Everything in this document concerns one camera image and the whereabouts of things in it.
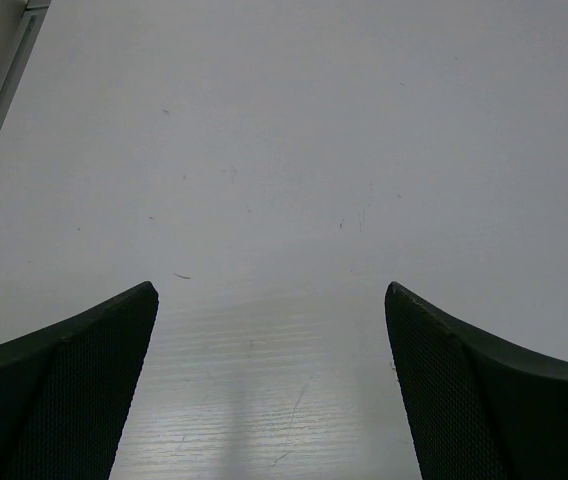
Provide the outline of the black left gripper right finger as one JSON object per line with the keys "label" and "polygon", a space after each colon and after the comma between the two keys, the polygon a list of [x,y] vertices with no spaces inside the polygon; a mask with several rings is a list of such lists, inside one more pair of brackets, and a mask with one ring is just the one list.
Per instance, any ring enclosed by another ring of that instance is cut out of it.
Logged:
{"label": "black left gripper right finger", "polygon": [[393,282],[393,363],[424,479],[568,479],[568,362],[463,322]]}

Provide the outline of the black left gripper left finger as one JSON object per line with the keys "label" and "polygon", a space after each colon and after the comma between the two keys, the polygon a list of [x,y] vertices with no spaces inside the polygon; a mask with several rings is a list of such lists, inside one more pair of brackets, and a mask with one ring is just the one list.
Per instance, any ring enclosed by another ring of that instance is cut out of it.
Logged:
{"label": "black left gripper left finger", "polygon": [[145,281],[0,344],[0,479],[107,479],[159,295]]}

